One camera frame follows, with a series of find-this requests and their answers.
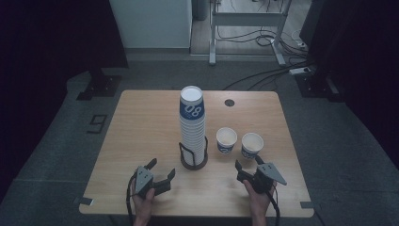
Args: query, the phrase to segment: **wooden table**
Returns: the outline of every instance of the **wooden table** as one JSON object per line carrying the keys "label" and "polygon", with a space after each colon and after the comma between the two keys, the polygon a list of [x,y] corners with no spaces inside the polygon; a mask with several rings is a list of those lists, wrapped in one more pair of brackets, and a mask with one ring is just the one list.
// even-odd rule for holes
{"label": "wooden table", "polygon": [[[154,216],[248,217],[248,197],[236,180],[234,162],[255,172],[255,160],[240,153],[241,138],[254,132],[264,139],[260,157],[273,162],[288,185],[278,185],[282,217],[309,218],[313,209],[300,202],[310,196],[297,160],[290,132],[275,92],[204,91],[208,163],[200,170],[186,169],[180,161],[180,92],[176,90],[126,90],[120,97],[99,153],[84,197],[93,204],[80,205],[84,214],[127,214],[125,194],[128,181],[138,166],[153,158],[154,181],[167,178],[175,168],[172,189],[155,198]],[[234,106],[226,106],[232,99]],[[224,155],[216,147],[216,131],[230,127],[238,135],[232,153]],[[267,216],[275,216],[270,207]]]}

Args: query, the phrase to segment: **dark background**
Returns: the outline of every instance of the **dark background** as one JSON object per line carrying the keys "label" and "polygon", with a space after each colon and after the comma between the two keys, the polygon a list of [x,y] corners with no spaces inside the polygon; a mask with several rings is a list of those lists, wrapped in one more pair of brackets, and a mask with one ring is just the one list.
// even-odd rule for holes
{"label": "dark background", "polygon": [[107,0],[0,3],[1,199],[89,68],[127,67]]}

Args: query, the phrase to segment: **human hand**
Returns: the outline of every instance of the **human hand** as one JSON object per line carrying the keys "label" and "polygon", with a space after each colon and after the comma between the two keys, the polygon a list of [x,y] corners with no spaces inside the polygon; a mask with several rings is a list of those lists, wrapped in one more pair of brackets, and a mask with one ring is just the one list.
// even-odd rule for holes
{"label": "human hand", "polygon": [[[132,182],[132,194],[135,193],[135,184],[136,179],[133,179]],[[146,199],[143,200],[138,195],[133,196],[133,203],[135,204],[136,218],[134,222],[134,226],[145,226],[150,221],[151,211],[152,211],[152,201],[155,195],[155,189],[151,188],[147,194]]]}
{"label": "human hand", "polygon": [[[251,183],[247,180],[243,181],[244,186],[249,194],[249,210],[252,217],[252,226],[265,226],[266,225],[266,211],[269,207],[270,200],[266,194],[258,194],[253,189]],[[273,196],[275,188],[269,191]]]}

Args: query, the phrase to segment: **stacked paper cup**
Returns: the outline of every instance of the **stacked paper cup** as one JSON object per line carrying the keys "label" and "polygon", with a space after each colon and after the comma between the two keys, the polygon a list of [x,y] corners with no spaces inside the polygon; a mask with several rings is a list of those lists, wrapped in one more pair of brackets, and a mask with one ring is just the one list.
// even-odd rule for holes
{"label": "stacked paper cup", "polygon": [[203,162],[205,156],[205,108],[200,88],[189,86],[182,89],[180,125],[182,144],[192,152],[183,151],[184,161],[190,166],[197,166]]}

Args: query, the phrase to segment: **paper cup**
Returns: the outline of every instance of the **paper cup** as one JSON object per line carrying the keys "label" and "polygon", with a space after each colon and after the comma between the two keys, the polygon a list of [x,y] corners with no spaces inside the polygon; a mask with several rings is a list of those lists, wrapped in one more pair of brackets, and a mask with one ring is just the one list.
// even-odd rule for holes
{"label": "paper cup", "polygon": [[220,128],[216,133],[217,148],[221,153],[231,153],[235,142],[237,141],[237,134],[228,127]]}
{"label": "paper cup", "polygon": [[247,159],[255,158],[258,152],[263,148],[263,139],[261,136],[254,133],[245,134],[242,143],[241,154]]}
{"label": "paper cup", "polygon": [[186,124],[197,124],[205,118],[202,90],[195,86],[182,89],[180,93],[180,116]]}

